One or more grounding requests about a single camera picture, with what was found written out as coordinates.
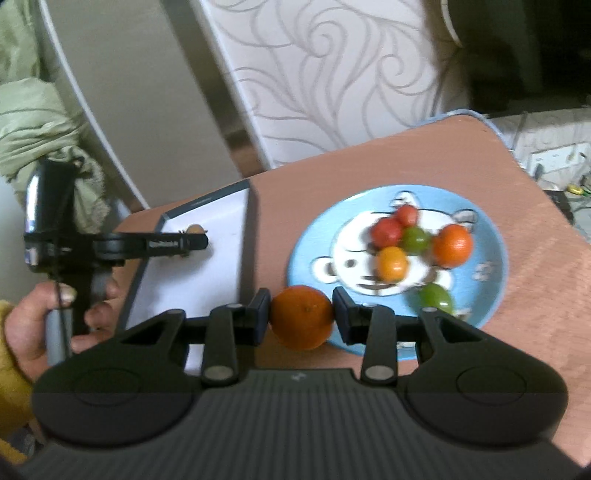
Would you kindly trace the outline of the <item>person's left hand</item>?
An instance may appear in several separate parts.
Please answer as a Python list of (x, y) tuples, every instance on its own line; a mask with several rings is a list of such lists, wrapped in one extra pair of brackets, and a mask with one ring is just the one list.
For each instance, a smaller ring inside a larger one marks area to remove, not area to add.
[[(27, 380), (35, 382), (49, 368), (45, 348), (47, 315), (60, 305), (69, 306), (76, 295), (69, 285), (43, 282), (8, 314), (4, 323), (7, 346)], [(100, 302), (86, 311), (84, 322), (90, 332), (71, 339), (74, 353), (81, 353), (110, 339), (117, 320), (112, 305)]]

